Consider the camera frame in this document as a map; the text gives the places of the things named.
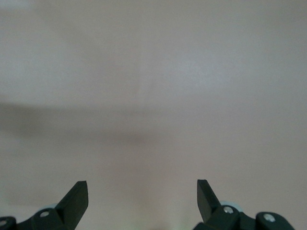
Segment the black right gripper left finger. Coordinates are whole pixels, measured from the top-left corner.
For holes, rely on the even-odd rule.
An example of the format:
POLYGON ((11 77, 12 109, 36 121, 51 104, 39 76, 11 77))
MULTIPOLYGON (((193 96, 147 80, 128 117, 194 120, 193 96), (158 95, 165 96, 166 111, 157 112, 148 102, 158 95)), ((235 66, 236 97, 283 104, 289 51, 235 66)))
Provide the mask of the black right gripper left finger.
POLYGON ((55 205, 37 211, 18 223, 13 216, 0 218, 2 230, 74 230, 88 208, 88 186, 78 181, 55 205))

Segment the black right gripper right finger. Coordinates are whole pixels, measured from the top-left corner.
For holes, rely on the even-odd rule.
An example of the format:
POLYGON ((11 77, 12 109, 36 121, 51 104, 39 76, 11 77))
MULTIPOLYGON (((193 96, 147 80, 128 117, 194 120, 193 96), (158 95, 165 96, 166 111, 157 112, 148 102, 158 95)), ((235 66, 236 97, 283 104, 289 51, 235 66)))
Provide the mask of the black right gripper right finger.
POLYGON ((247 216, 230 204, 222 205, 207 180, 197 181, 197 204, 203 222, 196 230, 293 230, 283 216, 273 212, 259 212, 255 218, 247 216))

